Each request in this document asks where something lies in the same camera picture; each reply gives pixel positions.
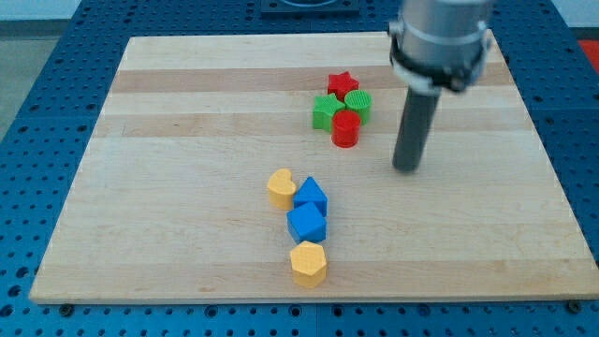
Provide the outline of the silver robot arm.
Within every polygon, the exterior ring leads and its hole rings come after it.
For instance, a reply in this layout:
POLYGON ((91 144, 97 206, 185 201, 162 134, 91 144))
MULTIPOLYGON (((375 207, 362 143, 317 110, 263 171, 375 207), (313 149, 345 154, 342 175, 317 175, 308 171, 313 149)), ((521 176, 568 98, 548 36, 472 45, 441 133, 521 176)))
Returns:
POLYGON ((492 0, 404 0, 388 24, 393 72, 421 94, 461 93, 484 71, 492 0))

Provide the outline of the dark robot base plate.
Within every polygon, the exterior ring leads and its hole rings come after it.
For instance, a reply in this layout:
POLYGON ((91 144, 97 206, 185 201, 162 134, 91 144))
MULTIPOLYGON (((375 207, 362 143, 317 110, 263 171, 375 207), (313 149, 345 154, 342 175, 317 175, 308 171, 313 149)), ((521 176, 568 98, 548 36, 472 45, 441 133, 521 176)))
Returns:
POLYGON ((262 17, 279 15, 359 14, 358 0, 259 0, 262 17))

